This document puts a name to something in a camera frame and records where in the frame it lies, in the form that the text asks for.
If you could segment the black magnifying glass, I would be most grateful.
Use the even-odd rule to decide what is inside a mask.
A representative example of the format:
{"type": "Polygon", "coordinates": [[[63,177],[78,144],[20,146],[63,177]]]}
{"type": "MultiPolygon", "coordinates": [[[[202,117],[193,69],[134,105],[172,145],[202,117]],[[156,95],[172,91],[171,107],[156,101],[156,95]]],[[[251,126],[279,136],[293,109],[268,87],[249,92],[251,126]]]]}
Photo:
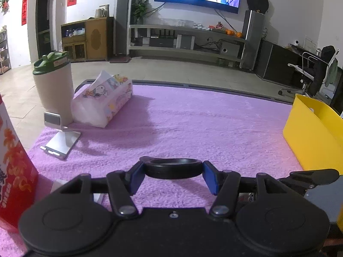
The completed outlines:
{"type": "Polygon", "coordinates": [[[192,158],[153,158],[143,156],[146,176],[155,179],[188,179],[202,173],[202,161],[192,158]]]}

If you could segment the yellow plastic storage bin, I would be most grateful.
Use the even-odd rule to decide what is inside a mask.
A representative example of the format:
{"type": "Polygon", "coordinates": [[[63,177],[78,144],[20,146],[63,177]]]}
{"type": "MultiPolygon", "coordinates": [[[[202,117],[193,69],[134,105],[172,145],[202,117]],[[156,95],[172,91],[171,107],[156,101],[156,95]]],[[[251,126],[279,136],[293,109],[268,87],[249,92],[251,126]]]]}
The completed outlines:
{"type": "MultiPolygon", "coordinates": [[[[283,135],[303,170],[342,175],[342,118],[325,103],[296,95],[283,135]]],[[[333,228],[342,231],[342,208],[333,228]]]]}

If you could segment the purple fluffy table mat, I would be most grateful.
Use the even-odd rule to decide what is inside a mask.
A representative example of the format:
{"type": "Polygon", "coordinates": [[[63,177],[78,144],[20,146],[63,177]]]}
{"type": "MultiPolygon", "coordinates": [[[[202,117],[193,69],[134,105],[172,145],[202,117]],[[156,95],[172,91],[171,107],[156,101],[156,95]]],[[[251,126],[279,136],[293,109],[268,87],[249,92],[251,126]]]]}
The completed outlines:
{"type": "Polygon", "coordinates": [[[142,156],[194,158],[219,170],[283,178],[300,170],[283,137],[291,106],[252,97],[195,89],[134,87],[133,97],[105,128],[74,124],[81,137],[65,160],[41,146],[55,134],[44,129],[28,154],[38,170],[35,200],[54,181],[81,173],[102,178],[130,169],[142,156]]]}

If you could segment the silver phone stand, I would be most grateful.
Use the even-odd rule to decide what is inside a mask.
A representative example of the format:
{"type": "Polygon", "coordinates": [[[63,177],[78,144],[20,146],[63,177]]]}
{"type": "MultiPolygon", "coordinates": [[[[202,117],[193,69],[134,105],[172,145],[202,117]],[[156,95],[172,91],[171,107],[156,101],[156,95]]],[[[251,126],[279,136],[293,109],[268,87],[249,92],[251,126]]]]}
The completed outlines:
{"type": "Polygon", "coordinates": [[[57,133],[45,146],[41,146],[40,149],[60,160],[66,159],[69,152],[79,140],[81,132],[72,131],[68,127],[63,126],[59,114],[47,111],[44,112],[44,124],[46,127],[57,129],[57,133]]]}

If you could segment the cartoon print tissue pack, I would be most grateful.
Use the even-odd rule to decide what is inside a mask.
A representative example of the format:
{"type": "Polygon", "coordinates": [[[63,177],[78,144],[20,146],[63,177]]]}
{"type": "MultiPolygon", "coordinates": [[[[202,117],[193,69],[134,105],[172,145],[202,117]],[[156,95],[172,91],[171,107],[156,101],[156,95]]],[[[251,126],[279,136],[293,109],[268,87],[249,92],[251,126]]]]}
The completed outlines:
{"type": "Polygon", "coordinates": [[[71,104],[74,122],[104,128],[132,95],[131,79],[103,70],[93,83],[75,93],[71,104]]]}

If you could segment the red gift box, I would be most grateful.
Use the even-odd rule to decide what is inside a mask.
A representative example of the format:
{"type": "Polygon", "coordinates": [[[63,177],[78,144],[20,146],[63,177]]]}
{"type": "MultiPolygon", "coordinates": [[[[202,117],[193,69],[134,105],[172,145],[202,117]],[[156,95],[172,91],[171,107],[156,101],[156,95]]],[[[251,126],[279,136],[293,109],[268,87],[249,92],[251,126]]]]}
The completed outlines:
{"type": "Polygon", "coordinates": [[[35,199],[38,171],[29,159],[1,102],[1,228],[17,232],[22,213],[35,199]]]}

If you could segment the black office chair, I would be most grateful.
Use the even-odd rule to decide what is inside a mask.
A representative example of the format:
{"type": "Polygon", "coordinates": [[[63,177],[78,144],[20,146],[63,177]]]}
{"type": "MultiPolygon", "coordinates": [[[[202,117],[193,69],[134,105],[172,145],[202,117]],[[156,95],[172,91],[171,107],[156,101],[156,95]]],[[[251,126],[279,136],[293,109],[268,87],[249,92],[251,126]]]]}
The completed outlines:
{"type": "Polygon", "coordinates": [[[329,78],[329,72],[332,64],[335,62],[339,49],[334,46],[325,46],[320,55],[304,51],[301,55],[302,64],[294,65],[288,63],[288,67],[293,68],[301,74],[301,89],[282,88],[278,91],[280,96],[285,93],[294,95],[304,95],[307,97],[314,97],[320,91],[320,88],[325,84],[329,78]]]}

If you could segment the black low cabinet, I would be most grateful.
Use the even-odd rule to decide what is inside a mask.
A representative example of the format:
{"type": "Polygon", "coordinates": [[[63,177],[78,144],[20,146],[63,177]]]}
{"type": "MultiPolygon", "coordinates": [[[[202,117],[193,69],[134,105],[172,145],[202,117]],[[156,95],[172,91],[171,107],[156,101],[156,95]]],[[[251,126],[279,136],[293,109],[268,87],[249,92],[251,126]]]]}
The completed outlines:
{"type": "Polygon", "coordinates": [[[301,55],[275,43],[261,40],[254,72],[263,80],[286,87],[301,88],[302,75],[288,63],[301,67],[301,55]]]}

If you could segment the beige cup green lid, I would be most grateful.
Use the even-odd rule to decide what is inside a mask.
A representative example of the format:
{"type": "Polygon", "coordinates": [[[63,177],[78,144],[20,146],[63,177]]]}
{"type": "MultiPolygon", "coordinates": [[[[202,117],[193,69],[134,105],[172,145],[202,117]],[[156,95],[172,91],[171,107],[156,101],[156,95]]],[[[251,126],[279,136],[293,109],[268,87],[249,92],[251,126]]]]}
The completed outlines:
{"type": "Polygon", "coordinates": [[[53,51],[43,55],[34,63],[33,79],[44,109],[60,115],[63,126],[71,124],[74,87],[69,54],[53,51]]]}

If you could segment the grey TV console shelf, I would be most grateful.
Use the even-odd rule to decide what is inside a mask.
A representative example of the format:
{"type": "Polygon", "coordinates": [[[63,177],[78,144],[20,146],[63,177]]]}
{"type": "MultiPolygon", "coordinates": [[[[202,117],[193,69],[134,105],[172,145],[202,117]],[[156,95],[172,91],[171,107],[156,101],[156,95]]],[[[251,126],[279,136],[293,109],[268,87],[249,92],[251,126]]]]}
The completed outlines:
{"type": "Polygon", "coordinates": [[[199,29],[161,24],[132,24],[127,52],[152,51],[166,56],[243,63],[247,41],[216,28],[199,29]]]}

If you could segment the wooden cabinet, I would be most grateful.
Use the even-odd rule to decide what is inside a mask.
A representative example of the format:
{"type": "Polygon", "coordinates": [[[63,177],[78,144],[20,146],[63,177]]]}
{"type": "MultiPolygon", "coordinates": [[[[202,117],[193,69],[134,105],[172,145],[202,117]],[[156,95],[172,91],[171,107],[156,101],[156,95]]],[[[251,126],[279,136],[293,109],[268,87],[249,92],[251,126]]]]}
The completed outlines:
{"type": "Polygon", "coordinates": [[[90,18],[61,25],[62,48],[69,59],[108,61],[113,56],[113,17],[90,18]]]}

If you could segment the tall grey floor speaker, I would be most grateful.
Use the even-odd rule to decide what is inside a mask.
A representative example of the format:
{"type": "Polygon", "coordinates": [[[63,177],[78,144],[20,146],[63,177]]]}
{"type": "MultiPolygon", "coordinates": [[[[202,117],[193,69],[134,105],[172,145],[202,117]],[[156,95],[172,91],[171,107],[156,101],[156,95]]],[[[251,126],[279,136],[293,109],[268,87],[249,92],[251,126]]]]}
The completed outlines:
{"type": "Polygon", "coordinates": [[[242,50],[240,68],[253,70],[265,27],[265,16],[254,10],[245,12],[244,24],[242,29],[245,45],[242,50]]]}

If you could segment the left tall grey speaker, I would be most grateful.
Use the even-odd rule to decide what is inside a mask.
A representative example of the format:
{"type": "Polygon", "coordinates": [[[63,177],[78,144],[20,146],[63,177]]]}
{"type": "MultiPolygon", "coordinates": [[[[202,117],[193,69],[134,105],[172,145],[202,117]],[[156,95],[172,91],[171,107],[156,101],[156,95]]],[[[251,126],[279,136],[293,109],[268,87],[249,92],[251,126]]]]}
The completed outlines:
{"type": "Polygon", "coordinates": [[[115,24],[115,55],[128,55],[129,25],[135,0],[117,0],[115,24]]]}

